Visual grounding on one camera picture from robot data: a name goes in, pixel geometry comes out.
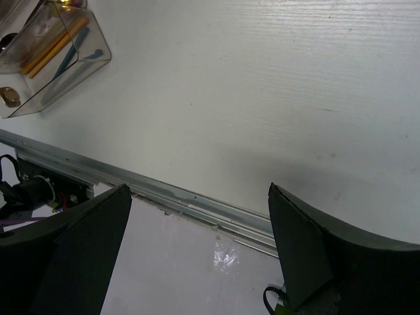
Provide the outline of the black spoon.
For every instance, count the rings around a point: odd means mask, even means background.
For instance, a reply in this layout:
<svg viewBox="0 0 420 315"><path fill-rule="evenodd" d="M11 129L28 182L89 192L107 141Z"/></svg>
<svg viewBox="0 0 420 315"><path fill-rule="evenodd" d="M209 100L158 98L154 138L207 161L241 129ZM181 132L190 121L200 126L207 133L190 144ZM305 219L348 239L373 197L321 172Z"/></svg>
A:
<svg viewBox="0 0 420 315"><path fill-rule="evenodd" d="M3 52L8 45L11 43L11 41L17 36L17 33L9 33L7 35L5 35L1 40L0 40L0 49L1 52Z"/></svg>

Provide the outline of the orange chopstick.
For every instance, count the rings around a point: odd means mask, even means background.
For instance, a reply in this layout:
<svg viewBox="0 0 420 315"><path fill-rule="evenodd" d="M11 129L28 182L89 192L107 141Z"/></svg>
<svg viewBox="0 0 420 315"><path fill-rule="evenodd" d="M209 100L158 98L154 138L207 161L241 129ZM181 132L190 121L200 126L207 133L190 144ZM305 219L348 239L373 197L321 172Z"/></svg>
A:
<svg viewBox="0 0 420 315"><path fill-rule="evenodd" d="M62 33L44 48L30 63L22 70L29 79L33 79L69 42L69 33Z"/></svg>
<svg viewBox="0 0 420 315"><path fill-rule="evenodd" d="M34 78L88 23L89 18L82 16L76 20L69 31L63 31L46 49L39 53L21 70L21 74Z"/></svg>

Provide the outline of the grey-blue chopstick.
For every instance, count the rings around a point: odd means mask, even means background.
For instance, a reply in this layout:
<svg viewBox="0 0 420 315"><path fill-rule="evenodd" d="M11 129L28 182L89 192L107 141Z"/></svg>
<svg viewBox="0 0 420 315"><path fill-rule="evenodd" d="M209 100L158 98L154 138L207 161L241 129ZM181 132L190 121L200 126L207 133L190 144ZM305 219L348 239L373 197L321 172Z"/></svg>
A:
<svg viewBox="0 0 420 315"><path fill-rule="evenodd" d="M84 59L84 62L80 65L76 71L69 76L65 81L61 83L58 87L53 87L50 92L48 92L42 99L41 104L46 106L50 103L54 97L60 94L65 88L70 86L71 83L75 83L78 79L80 79L84 72L86 72L92 65L93 60L98 59L104 54L103 50L97 49L93 54L89 55Z"/></svg>
<svg viewBox="0 0 420 315"><path fill-rule="evenodd" d="M87 26L82 27L81 31L78 33L77 38L73 42L72 46L70 47L69 51L65 55L62 63L58 67L54 77L52 80L55 80L57 77L59 77L69 66L70 62L72 61L75 54L78 52L79 48L83 44L84 40L88 36L90 32L90 29Z"/></svg>

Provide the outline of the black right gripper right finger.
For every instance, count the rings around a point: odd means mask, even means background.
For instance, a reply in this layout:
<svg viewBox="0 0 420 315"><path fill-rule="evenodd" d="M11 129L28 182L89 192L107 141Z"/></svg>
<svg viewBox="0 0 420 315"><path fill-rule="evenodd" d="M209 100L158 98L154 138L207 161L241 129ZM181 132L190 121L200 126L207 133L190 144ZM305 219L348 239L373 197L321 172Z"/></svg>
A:
<svg viewBox="0 0 420 315"><path fill-rule="evenodd" d="M276 184L270 222L292 314L418 314L419 246L362 230Z"/></svg>

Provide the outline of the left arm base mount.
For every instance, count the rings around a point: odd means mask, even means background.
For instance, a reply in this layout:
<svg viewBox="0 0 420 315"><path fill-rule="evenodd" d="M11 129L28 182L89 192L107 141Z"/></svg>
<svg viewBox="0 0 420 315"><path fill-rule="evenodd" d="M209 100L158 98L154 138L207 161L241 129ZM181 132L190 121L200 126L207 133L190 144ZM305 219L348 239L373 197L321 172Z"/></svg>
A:
<svg viewBox="0 0 420 315"><path fill-rule="evenodd" d="M38 221L33 212L43 206L53 213L61 212L93 198L91 186L61 175L32 162L1 156L11 162L17 183L9 184L1 179L1 231L10 226Z"/></svg>

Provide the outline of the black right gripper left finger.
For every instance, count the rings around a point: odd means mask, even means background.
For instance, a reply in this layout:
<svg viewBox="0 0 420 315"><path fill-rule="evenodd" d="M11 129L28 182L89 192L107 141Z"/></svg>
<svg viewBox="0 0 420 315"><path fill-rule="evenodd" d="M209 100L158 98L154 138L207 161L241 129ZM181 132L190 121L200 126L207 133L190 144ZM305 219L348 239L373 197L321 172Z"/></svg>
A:
<svg viewBox="0 0 420 315"><path fill-rule="evenodd" d="M1 233L1 313L100 314L131 204L122 184Z"/></svg>

